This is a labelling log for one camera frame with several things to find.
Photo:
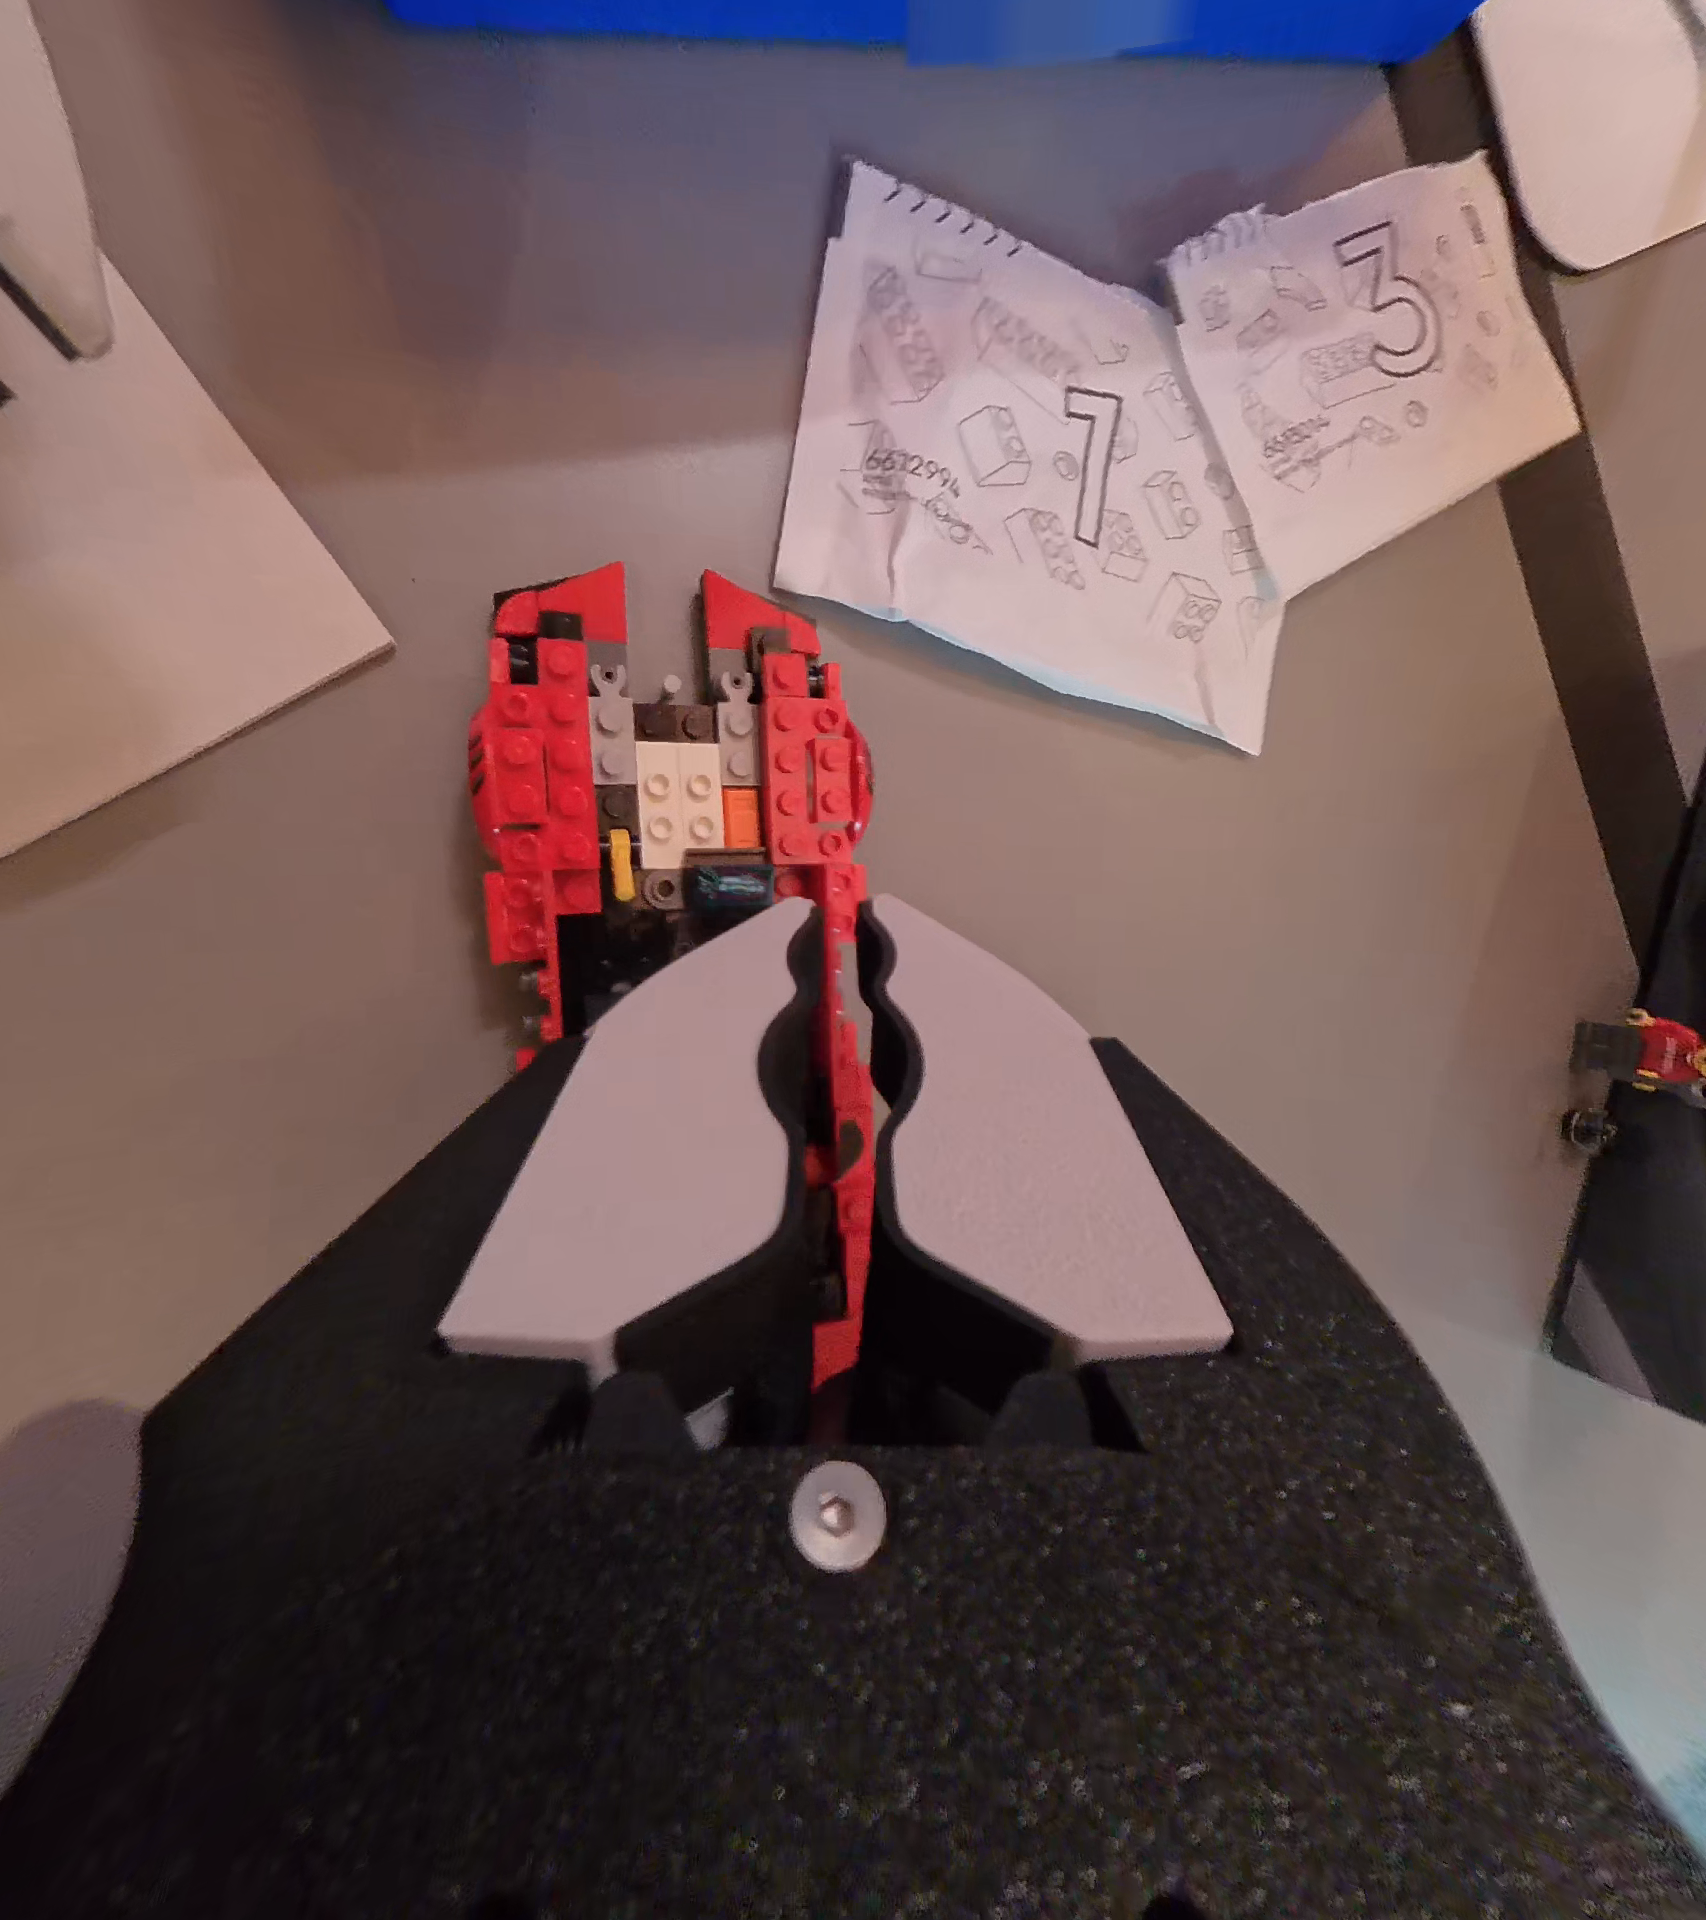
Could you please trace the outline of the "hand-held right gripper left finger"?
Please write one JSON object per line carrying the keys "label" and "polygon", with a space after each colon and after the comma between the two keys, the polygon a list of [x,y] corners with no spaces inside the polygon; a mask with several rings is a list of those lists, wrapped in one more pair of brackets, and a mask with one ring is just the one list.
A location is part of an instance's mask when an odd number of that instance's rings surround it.
{"label": "hand-held right gripper left finger", "polygon": [[808,1184],[819,907],[697,945],[585,1036],[439,1322],[456,1353],[732,1393],[746,1438],[813,1416],[825,1193]]}

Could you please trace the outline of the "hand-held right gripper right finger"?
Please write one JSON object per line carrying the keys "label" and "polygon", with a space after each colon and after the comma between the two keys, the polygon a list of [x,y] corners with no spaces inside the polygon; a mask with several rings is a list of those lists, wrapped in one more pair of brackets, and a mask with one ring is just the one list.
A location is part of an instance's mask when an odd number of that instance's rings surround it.
{"label": "hand-held right gripper right finger", "polygon": [[1235,1338],[1081,1019],[890,893],[861,911],[876,1142],[861,1356],[966,1400]]}

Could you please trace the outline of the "red brick toy car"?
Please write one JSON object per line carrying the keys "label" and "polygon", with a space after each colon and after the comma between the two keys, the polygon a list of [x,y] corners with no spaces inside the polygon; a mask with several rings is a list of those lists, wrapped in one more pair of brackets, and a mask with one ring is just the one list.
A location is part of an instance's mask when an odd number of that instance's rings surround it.
{"label": "red brick toy car", "polygon": [[522,991],[513,1068],[787,900],[822,911],[807,1068],[802,1226],[810,1388],[859,1359],[876,1097],[844,982],[866,902],[870,750],[805,616],[708,570],[691,682],[635,686],[626,565],[492,597],[466,731],[491,963]]}

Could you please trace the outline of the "red toy minifigure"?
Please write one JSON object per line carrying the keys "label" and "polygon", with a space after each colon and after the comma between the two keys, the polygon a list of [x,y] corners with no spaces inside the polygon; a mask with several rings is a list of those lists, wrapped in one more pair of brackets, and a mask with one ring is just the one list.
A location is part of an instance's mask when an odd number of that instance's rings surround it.
{"label": "red toy minifigure", "polygon": [[1683,1019],[1647,1009],[1628,1009],[1621,1019],[1583,1019],[1569,1046],[1569,1068],[1706,1110],[1706,1038]]}

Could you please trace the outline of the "folded paper instruction sheet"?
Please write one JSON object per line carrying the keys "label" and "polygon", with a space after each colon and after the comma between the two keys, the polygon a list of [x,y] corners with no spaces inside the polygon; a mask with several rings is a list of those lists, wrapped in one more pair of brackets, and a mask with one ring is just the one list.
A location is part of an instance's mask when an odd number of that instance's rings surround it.
{"label": "folded paper instruction sheet", "polygon": [[1282,599],[1172,315],[853,159],[778,588],[1265,745]]}

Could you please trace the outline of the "white printed paper bag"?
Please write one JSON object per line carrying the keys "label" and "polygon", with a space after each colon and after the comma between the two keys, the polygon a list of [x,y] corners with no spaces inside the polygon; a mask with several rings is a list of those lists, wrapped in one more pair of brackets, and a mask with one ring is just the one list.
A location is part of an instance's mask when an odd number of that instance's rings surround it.
{"label": "white printed paper bag", "polygon": [[1483,152],[1229,214],[1164,271],[1285,599],[1583,430]]}

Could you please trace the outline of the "large blue plastic bin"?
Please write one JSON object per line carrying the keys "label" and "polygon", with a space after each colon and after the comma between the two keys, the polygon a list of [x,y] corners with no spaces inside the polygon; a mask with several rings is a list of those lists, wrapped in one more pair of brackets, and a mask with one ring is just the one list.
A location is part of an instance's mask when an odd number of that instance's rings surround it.
{"label": "large blue plastic bin", "polygon": [[1180,56],[1392,65],[1475,2],[389,2],[431,29],[896,47],[922,65],[1024,67]]}

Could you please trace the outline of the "white rounded panel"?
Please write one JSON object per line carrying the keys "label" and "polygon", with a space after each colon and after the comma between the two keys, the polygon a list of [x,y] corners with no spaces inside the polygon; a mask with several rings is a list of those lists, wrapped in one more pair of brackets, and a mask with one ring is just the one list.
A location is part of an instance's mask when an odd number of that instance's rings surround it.
{"label": "white rounded panel", "polygon": [[1706,2],[1486,2],[1471,27],[1513,197],[1559,268],[1706,225]]}

